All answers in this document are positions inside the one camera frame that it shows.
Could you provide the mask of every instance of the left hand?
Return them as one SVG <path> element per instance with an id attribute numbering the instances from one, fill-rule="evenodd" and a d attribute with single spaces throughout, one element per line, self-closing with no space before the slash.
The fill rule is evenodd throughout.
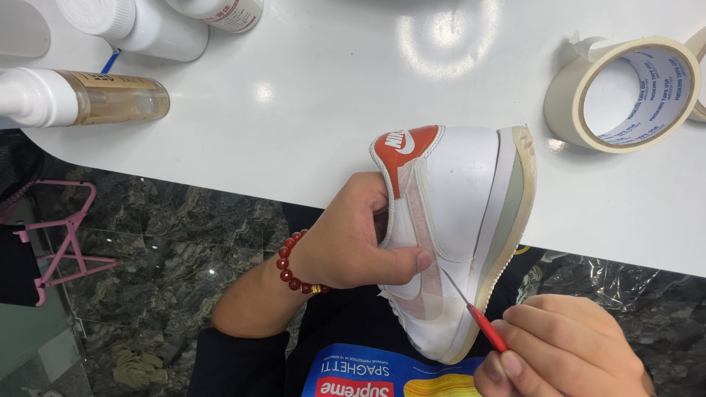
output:
<path id="1" fill-rule="evenodd" d="M 654 393 L 616 320 L 587 298 L 537 295 L 492 324 L 510 350 L 491 352 L 478 367 L 474 378 L 484 397 Z"/>
<path id="2" fill-rule="evenodd" d="M 294 277 L 333 288 L 402 285 L 431 265 L 419 247 L 378 248 L 387 228 L 388 190 L 380 172 L 353 174 L 289 256 Z"/>

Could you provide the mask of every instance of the yellow noodle graphic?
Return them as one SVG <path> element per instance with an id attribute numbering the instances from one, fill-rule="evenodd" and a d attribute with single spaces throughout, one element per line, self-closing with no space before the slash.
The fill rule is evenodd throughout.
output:
<path id="1" fill-rule="evenodd" d="M 413 379 L 405 384 L 405 397 L 481 397 L 470 375 L 448 374 L 436 379 Z"/>

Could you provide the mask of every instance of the white sneaker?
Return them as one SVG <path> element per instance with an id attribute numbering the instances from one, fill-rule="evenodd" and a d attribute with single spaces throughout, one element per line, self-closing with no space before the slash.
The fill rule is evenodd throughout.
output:
<path id="1" fill-rule="evenodd" d="M 423 247 L 435 257 L 408 284 L 381 285 L 381 295 L 421 354 L 455 364 L 479 328 L 439 266 L 485 312 L 532 209 L 537 171 L 530 130 L 425 126 L 380 136 L 370 154 L 390 197 L 380 247 Z"/>

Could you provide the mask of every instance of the fingernail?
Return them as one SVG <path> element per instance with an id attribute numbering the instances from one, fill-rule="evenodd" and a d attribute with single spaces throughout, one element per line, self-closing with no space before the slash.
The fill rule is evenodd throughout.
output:
<path id="1" fill-rule="evenodd" d="M 493 320 L 493 322 L 490 323 L 490 325 L 492 325 L 493 328 L 495 328 L 495 330 L 498 331 L 498 333 L 503 332 L 506 324 L 507 323 L 505 322 L 505 320 Z"/>
<path id="2" fill-rule="evenodd" d="M 522 374 L 522 363 L 515 353 L 504 352 L 503 355 L 500 356 L 500 362 L 509 377 L 517 378 Z"/>
<path id="3" fill-rule="evenodd" d="M 488 358 L 486 358 L 486 361 L 488 361 L 488 364 L 485 366 L 488 378 L 490 378 L 495 383 L 499 383 L 500 380 L 503 378 L 503 366 L 500 364 L 500 361 L 495 356 L 488 356 Z"/>
<path id="4" fill-rule="evenodd" d="M 427 250 L 419 252 L 417 255 L 417 273 L 425 271 L 431 266 L 431 254 Z"/>

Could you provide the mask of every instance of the red supreme box logo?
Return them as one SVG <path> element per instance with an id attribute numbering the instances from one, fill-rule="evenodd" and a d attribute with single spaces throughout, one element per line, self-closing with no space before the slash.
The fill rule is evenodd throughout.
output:
<path id="1" fill-rule="evenodd" d="M 337 377 L 323 377 L 316 382 L 316 397 L 393 397 L 392 382 L 350 381 Z"/>

